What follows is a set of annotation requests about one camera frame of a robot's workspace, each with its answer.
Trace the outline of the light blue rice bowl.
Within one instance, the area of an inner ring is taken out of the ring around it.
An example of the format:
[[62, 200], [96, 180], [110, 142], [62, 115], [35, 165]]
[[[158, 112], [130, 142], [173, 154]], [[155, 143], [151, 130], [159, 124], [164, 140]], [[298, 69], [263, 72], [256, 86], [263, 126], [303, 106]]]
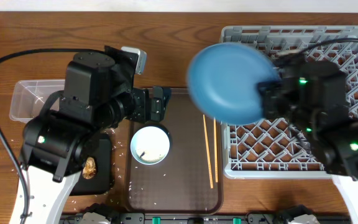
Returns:
[[157, 126], [140, 128], [130, 143], [133, 158], [144, 165], [155, 165], [165, 159], [170, 150], [168, 133]]

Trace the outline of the blue plate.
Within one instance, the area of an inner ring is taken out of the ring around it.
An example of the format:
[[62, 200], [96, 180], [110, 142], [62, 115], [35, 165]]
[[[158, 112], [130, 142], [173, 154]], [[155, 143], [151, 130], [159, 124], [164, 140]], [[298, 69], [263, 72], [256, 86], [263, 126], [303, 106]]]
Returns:
[[230, 42], [198, 52], [187, 71], [188, 91], [198, 109], [210, 118], [238, 125], [264, 117], [257, 85], [279, 80], [263, 53]]

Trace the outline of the wooden chopstick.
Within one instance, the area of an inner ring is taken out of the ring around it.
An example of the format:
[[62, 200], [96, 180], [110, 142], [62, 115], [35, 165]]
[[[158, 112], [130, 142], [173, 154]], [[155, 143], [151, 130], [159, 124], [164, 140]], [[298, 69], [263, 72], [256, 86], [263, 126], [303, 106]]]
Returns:
[[206, 157], [207, 157], [207, 165], [208, 165], [209, 186], [210, 186], [211, 189], [213, 189], [214, 185], [213, 185], [211, 158], [210, 158], [210, 151], [209, 151], [208, 131], [207, 131], [205, 114], [203, 114], [203, 127], [204, 127], [204, 140], [205, 140], [205, 146], [206, 146]]
[[217, 140], [217, 122], [216, 119], [213, 119], [213, 137], [214, 137], [214, 173], [215, 173], [215, 182], [219, 182], [218, 174], [218, 140]]

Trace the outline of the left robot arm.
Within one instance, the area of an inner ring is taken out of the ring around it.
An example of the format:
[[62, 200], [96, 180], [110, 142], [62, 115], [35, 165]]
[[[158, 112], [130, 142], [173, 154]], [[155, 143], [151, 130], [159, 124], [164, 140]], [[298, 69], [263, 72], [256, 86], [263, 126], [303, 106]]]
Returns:
[[133, 122], [160, 122], [172, 95], [169, 87], [134, 87], [146, 54], [123, 47], [75, 49], [65, 86], [52, 93], [23, 131], [22, 179], [11, 223], [58, 223], [87, 158], [103, 131]]

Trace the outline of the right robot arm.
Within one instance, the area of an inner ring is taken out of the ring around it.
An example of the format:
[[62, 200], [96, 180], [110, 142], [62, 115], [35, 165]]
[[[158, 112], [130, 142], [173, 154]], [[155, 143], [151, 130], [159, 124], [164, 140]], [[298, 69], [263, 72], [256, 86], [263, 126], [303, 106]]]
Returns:
[[263, 116], [285, 118], [303, 131], [358, 223], [358, 119], [349, 116], [346, 74], [329, 61], [300, 60], [283, 67], [281, 79], [257, 88]]

